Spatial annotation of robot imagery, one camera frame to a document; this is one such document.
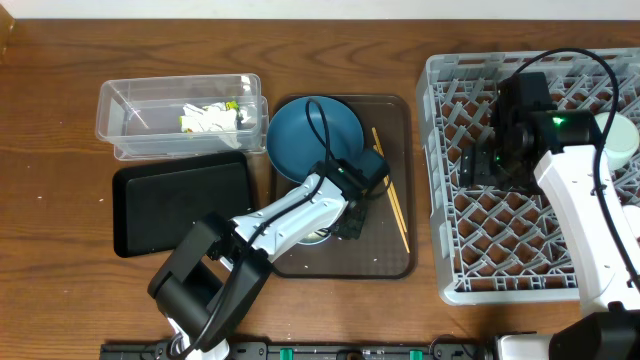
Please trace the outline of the light blue bowl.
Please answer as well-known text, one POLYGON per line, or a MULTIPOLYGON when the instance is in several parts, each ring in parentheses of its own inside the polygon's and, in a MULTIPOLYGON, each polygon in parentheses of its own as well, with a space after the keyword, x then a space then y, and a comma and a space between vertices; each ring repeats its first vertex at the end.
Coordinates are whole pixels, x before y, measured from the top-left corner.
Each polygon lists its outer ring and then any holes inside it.
POLYGON ((331 235, 332 235, 332 231, 330 229, 322 228, 302 238, 299 241, 299 244, 305 245, 305 246, 318 245, 326 241, 327 239, 329 239, 331 235))

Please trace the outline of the pink plastic cup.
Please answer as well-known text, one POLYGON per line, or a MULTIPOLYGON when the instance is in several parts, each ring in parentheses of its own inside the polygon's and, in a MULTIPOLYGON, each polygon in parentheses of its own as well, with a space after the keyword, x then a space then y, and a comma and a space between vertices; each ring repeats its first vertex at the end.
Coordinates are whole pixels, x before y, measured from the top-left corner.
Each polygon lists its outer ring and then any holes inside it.
POLYGON ((622 207, 625 218, 630 226, 633 236, 640 239, 640 207, 636 205, 625 205, 622 207))

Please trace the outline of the wooden chopstick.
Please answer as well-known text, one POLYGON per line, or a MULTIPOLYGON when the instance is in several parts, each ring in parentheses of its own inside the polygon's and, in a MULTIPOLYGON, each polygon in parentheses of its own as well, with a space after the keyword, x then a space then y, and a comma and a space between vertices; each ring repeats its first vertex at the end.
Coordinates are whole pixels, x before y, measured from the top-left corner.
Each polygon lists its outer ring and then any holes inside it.
POLYGON ((388 196, 388 198, 390 200, 392 211, 394 212, 394 216, 396 218, 396 222, 398 224, 398 227, 399 227, 399 230, 401 232, 401 235, 405 236, 406 233, 407 233, 406 224, 405 224, 405 221, 403 219, 403 215, 401 213, 401 209, 399 207, 399 200, 397 198, 397 194, 395 193, 394 184, 390 180, 390 176, 389 175, 387 175, 384 178, 384 184, 386 186, 386 193, 387 193, 387 196, 388 196))
MULTIPOLYGON (((375 127, 372 127, 371 128, 371 132, 372 132, 373 139, 374 139, 374 142, 375 142, 374 149, 377 151, 377 153, 380 156, 385 157, 384 151, 382 149, 381 142, 380 142, 380 139, 379 139, 379 136, 378 136, 377 129, 375 127)), ((386 193, 387 193, 387 196, 389 198, 392 211, 394 213, 394 217, 395 217, 395 220, 396 220, 399 232, 400 232, 401 239, 403 241, 406 253, 409 254, 411 252, 411 250, 410 250, 409 241, 408 241, 408 238, 407 238, 408 229, 407 229, 407 225, 406 225, 406 222, 405 222, 405 219, 404 219, 404 215, 402 213, 402 209, 400 207, 399 198, 397 196, 397 192, 396 192, 394 183, 391 180, 391 176, 390 175, 386 176, 386 178, 384 179, 384 183, 385 183, 385 186, 387 187, 386 193)))

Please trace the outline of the mint green bowl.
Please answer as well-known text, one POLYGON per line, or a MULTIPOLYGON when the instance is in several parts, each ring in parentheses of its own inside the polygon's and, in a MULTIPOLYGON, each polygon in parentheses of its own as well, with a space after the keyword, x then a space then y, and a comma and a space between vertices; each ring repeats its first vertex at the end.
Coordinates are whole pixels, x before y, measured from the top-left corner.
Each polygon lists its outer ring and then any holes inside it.
POLYGON ((617 112, 606 138, 600 164, 607 163, 610 172, 623 168, 639 148, 639 131, 626 116, 617 112))

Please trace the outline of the white napkin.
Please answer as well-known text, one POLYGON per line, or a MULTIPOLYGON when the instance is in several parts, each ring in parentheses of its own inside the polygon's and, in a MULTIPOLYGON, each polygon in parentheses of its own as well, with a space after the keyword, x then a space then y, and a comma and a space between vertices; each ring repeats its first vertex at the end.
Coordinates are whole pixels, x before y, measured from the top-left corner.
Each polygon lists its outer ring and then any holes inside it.
POLYGON ((247 120, 247 111, 227 111, 226 102, 216 102, 203 107, 192 104, 183 106, 184 114, 179 117, 183 133, 219 133, 221 140, 232 149, 241 146, 237 131, 247 120))

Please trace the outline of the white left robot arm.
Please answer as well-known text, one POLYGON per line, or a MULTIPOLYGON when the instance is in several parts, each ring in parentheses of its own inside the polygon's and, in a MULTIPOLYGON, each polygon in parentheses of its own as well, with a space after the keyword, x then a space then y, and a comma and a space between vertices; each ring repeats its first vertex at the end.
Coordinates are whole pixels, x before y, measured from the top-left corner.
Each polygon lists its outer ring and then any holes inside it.
POLYGON ((166 356, 185 359, 220 345, 255 302, 274 260, 331 227, 374 185, 345 160, 319 161, 299 187, 259 211, 199 220, 148 286, 158 309, 178 328, 166 356))

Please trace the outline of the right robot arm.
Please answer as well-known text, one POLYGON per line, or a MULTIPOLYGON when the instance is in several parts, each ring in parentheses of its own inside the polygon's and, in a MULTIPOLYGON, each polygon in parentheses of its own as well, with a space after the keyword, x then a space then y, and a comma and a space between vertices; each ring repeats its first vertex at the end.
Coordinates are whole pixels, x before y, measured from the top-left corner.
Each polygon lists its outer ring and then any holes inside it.
POLYGON ((578 282, 582 317, 552 335, 511 334, 497 359, 636 359, 639 245, 600 150, 588 111, 514 111, 499 118, 495 145, 463 150, 459 183, 533 188, 555 212, 578 282))

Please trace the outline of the dark blue plate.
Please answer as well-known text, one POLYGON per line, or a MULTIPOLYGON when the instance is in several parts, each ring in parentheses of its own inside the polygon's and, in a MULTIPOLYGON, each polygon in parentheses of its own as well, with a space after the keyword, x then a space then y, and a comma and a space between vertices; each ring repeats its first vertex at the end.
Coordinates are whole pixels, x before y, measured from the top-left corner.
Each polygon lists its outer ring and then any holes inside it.
MULTIPOLYGON (((330 97, 314 96, 321 105, 330 132, 330 148, 336 158, 353 160, 364 148, 362 126, 344 103, 330 97)), ((310 127, 306 116, 308 97, 282 106, 271 120, 266 147, 271 163, 285 178, 303 182, 326 150, 310 127)))

